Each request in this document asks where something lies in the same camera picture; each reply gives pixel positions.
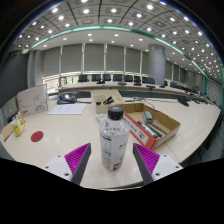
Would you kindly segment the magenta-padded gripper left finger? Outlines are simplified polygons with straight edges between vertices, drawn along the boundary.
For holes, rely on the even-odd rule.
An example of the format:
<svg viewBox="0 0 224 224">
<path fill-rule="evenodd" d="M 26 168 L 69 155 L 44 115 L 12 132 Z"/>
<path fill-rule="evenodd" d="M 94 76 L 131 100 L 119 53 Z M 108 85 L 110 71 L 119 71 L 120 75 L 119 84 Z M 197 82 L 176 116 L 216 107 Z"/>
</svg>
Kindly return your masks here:
<svg viewBox="0 0 224 224">
<path fill-rule="evenodd" d="M 76 185 L 82 181 L 91 154 L 91 144 L 87 143 L 66 155 L 51 159 L 43 169 Z"/>
</svg>

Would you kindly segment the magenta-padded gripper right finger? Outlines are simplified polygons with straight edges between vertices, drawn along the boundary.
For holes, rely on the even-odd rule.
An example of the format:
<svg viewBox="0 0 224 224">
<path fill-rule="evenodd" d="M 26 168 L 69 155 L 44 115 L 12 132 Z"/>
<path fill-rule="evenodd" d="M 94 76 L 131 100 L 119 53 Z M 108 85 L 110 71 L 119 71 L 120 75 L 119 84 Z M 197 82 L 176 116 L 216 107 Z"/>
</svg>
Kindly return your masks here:
<svg viewBox="0 0 224 224">
<path fill-rule="evenodd" d="M 137 143 L 133 144 L 133 155 L 145 185 L 182 169 L 182 166 L 167 154 L 159 155 Z"/>
</svg>

